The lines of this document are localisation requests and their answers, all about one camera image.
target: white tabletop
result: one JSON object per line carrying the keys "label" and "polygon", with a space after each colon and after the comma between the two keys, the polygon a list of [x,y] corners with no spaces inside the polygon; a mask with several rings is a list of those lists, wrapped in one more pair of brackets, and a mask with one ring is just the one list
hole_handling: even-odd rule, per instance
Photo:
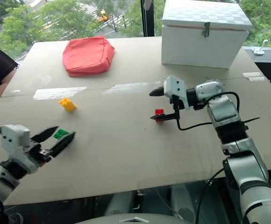
{"label": "white tabletop", "polygon": [[[150,120],[155,108],[173,111],[168,98],[149,96],[168,75],[184,79],[189,88],[218,78],[228,91],[237,92],[243,120],[262,116],[248,124],[247,132],[271,169],[271,84],[251,82],[242,75],[259,72],[243,49],[226,70],[162,65],[161,37],[109,42],[115,47],[110,70],[89,77],[67,75],[62,64],[67,42],[42,42],[32,47],[0,99],[0,126],[22,124],[36,134],[58,125],[76,131],[76,136],[58,157],[24,177],[7,204],[96,196],[213,175],[225,156],[212,126],[181,132],[175,121],[158,124]],[[72,113],[53,98],[60,92],[50,99],[40,99],[37,92],[68,87],[86,87],[70,97],[77,105]],[[182,127],[207,121],[205,110],[181,112]],[[6,158],[0,147],[0,162]]]}

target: green lego brick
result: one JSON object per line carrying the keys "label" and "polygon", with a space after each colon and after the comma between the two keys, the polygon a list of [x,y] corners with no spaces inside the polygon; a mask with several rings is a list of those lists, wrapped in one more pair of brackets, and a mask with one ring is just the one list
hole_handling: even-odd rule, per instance
{"label": "green lego brick", "polygon": [[68,134],[68,132],[60,128],[53,137],[59,140],[66,134]]}

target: red fabric bag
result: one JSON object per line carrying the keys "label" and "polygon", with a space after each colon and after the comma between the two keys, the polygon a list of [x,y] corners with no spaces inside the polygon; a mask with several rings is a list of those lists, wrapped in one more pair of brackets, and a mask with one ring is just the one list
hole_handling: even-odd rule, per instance
{"label": "red fabric bag", "polygon": [[94,75],[109,69],[113,53],[104,36],[72,39],[63,52],[63,65],[72,77]]}

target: white wooden box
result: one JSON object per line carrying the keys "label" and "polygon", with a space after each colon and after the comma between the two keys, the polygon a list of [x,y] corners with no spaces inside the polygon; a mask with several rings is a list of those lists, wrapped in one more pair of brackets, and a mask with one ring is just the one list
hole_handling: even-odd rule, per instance
{"label": "white wooden box", "polygon": [[162,24],[162,63],[216,68],[231,66],[252,28],[238,4],[198,0],[166,0]]}

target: glass window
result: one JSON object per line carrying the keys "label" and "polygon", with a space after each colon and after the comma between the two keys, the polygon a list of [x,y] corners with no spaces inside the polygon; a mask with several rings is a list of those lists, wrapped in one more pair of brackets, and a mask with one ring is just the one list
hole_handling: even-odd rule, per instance
{"label": "glass window", "polygon": [[[163,11],[162,2],[164,0],[154,0],[154,20],[155,35],[160,35],[161,30],[161,13]],[[264,39],[268,39],[269,43],[266,47],[271,47],[271,0],[210,0],[217,2],[228,2],[239,4],[242,10],[250,19],[253,28],[246,39],[244,46],[261,46]]]}
{"label": "glass window", "polygon": [[13,59],[35,42],[143,36],[140,0],[0,0],[0,49]]}

